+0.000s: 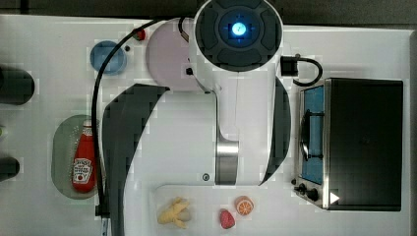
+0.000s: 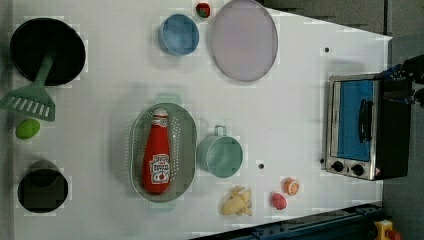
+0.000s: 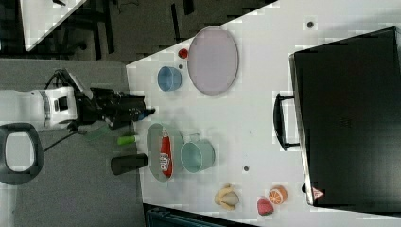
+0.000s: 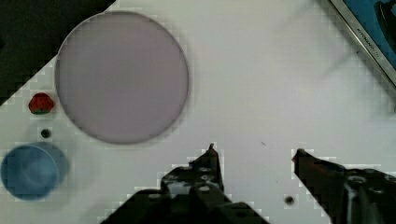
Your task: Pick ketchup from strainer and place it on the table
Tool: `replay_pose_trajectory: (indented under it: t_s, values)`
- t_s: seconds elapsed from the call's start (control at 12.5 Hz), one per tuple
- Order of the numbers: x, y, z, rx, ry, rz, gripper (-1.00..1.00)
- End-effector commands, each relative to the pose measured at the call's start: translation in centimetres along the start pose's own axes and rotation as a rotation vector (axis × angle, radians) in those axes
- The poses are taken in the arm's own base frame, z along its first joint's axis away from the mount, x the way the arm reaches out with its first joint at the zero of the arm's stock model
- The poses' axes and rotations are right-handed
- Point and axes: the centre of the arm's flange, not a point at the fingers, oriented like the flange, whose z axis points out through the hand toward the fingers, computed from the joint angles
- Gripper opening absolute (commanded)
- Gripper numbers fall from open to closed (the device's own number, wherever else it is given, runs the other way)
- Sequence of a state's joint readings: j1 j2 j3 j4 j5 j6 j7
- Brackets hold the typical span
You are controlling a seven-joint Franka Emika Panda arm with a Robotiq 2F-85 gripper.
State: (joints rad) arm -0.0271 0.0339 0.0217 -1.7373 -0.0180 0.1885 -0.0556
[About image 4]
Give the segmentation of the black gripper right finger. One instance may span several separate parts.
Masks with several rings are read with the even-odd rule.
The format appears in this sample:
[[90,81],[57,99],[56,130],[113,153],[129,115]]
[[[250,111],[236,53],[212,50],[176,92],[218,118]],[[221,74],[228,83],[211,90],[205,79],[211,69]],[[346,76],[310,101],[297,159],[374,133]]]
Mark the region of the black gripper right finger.
[[376,169],[351,168],[314,157],[299,148],[294,173],[332,224],[396,224],[396,183]]

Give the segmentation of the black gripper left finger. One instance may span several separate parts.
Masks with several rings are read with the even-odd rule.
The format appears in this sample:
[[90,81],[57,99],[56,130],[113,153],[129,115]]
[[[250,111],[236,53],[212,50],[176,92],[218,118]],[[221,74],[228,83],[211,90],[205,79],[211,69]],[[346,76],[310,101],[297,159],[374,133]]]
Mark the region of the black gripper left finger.
[[201,156],[188,165],[174,168],[161,180],[161,190],[169,193],[172,198],[187,195],[194,187],[200,188],[203,185],[224,191],[219,153],[215,150],[214,143],[210,143]]

